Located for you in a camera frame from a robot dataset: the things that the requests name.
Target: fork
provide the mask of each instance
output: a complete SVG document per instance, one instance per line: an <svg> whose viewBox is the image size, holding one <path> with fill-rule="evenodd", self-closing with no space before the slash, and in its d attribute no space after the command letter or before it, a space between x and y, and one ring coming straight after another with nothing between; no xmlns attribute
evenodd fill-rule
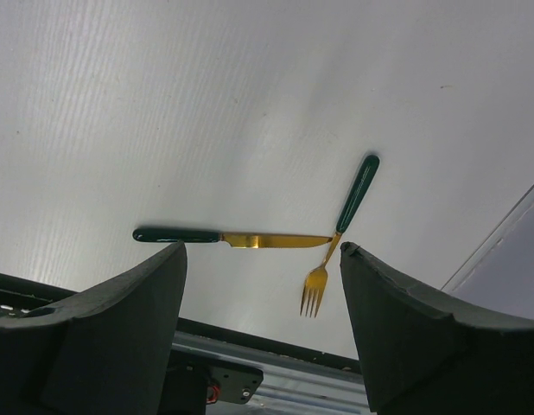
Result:
<svg viewBox="0 0 534 415"><path fill-rule="evenodd" d="M327 273L327 263L330 260L330 257L333 255L334 249L340 242L342 234L349 227L350 222L353 219L353 216L357 212L359 204L365 197L369 186L371 185L372 179L374 178L375 173L377 172L378 166L380 165L380 159L374 154L370 154L363 160L359 172L355 177L350 193L347 196L346 203L344 208L340 213L340 218L336 224L336 232L334 232L333 240L328 247L327 254L322 260L321 265L312 270L308 276L305 278L305 284L303 286L302 294L302 305L300 306L300 316L303 313L303 305L307 305L305 308L305 316L313 316L313 310L315 309L315 317L319 312L319 306L321 305L322 295L325 292L325 287L327 286L328 273Z"/></svg>

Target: green knife handle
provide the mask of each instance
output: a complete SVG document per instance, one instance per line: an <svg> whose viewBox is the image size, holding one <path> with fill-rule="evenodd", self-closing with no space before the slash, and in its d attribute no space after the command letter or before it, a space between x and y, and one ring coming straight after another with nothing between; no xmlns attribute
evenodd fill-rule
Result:
<svg viewBox="0 0 534 415"><path fill-rule="evenodd" d="M219 242L218 231L201 231L195 229L178 229L168 227L139 227L132 233L138 242Z"/></svg>
<svg viewBox="0 0 534 415"><path fill-rule="evenodd" d="M336 232L344 233L347 227L350 226L350 222L353 216L357 212L359 204L365 197L369 186L371 186L372 179L377 172L380 165L380 159L374 154L370 154L365 158L363 164L359 168L359 173L355 177L350 194L347 197L346 204L342 209L338 224L336 225Z"/></svg>

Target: knife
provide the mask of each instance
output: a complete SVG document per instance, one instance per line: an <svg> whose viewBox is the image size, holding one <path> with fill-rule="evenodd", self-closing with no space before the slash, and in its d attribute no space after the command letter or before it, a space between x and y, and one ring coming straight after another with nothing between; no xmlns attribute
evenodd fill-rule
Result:
<svg viewBox="0 0 534 415"><path fill-rule="evenodd" d="M271 233L222 233L198 229L139 227L132 233L139 242L228 242L234 248L310 248L327 244L328 236L277 235Z"/></svg>

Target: fork head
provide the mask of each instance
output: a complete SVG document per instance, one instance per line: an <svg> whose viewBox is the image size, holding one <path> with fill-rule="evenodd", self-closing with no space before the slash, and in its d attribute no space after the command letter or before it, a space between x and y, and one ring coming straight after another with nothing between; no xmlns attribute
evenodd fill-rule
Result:
<svg viewBox="0 0 534 415"><path fill-rule="evenodd" d="M305 285L303 286L302 306L300 307L300 316L303 314L305 305L305 316L317 317L319 306L321 305L322 295L327 286L328 272L325 266L312 270L305 278Z"/></svg>

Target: cutlery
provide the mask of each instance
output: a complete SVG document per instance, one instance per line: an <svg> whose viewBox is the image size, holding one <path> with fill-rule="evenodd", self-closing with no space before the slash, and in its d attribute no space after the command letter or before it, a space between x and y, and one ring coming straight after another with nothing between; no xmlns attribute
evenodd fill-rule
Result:
<svg viewBox="0 0 534 415"><path fill-rule="evenodd" d="M310 248L327 244L328 236L285 235L271 233L222 233L199 229L140 227L132 233L139 242L228 242L235 248Z"/></svg>
<svg viewBox="0 0 534 415"><path fill-rule="evenodd" d="M305 284L303 286L302 293L302 305L300 306L300 316L303 312L303 305L306 303L305 316L308 315L311 317L313 315L313 310L315 309L315 317L319 312L319 307L321 305L322 295L325 292L325 287L327 286L328 273L327 273L327 263L332 256L334 249L340 242L342 234L349 227L350 222L353 219L353 216L357 212L359 204L365 197L369 186L371 185L372 179L374 178L375 173L377 172L378 166L380 165L380 159L371 154L365 158L359 172L355 177L350 193L347 197L344 208L340 213L340 218L336 224L336 232L334 233L333 240L328 247L327 254L322 260L321 265L312 270L308 276L305 278Z"/></svg>

